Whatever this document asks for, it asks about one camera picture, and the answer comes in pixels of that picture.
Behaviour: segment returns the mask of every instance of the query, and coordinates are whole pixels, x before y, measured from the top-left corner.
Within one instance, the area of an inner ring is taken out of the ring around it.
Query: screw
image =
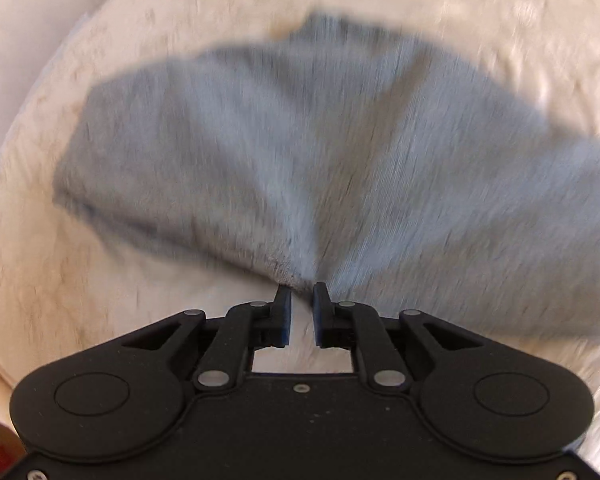
[[[229,374],[222,370],[207,370],[198,376],[198,382],[208,388],[219,388],[229,382]]]
[[[27,474],[27,480],[48,480],[42,471],[34,469]]]
[[[398,370],[380,370],[374,375],[374,381],[380,386],[402,386],[406,380],[407,377]]]
[[[309,391],[311,390],[311,386],[309,386],[308,384],[296,384],[296,386],[294,386],[294,391],[296,394],[307,394],[309,393]]]

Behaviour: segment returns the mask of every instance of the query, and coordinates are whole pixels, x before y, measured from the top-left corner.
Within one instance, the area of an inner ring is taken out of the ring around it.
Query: black robotic gripper
[[[291,292],[187,310],[51,363],[15,389],[29,454],[8,480],[600,480],[574,453],[594,407],[548,361],[417,310],[313,298],[345,374],[251,372],[288,343]]]

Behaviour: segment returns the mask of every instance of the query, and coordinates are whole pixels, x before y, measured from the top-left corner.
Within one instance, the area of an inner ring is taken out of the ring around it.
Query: gray cloth
[[[314,15],[120,75],[55,186],[100,232],[384,315],[600,333],[600,142],[418,37]]]

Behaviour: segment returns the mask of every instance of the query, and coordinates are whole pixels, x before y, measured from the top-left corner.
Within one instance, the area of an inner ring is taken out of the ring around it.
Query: cloth fold
[[[386,316],[600,333],[600,142],[417,36],[313,14],[121,74],[54,187],[102,234]]]

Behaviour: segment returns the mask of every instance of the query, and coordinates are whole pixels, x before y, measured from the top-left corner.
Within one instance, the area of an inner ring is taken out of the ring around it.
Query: silver screw
[[[29,473],[27,473],[27,480],[48,480],[48,479],[42,471],[38,471],[37,469],[34,469],[33,471],[29,471]]]
[[[294,386],[294,391],[296,394],[307,394],[309,393],[309,391],[311,390],[311,386],[309,386],[308,384],[296,384],[296,386]]]
[[[380,370],[374,375],[374,381],[380,386],[402,386],[407,377],[398,370]]]
[[[208,388],[219,388],[229,382],[229,374],[222,370],[207,370],[198,376],[198,382]]]

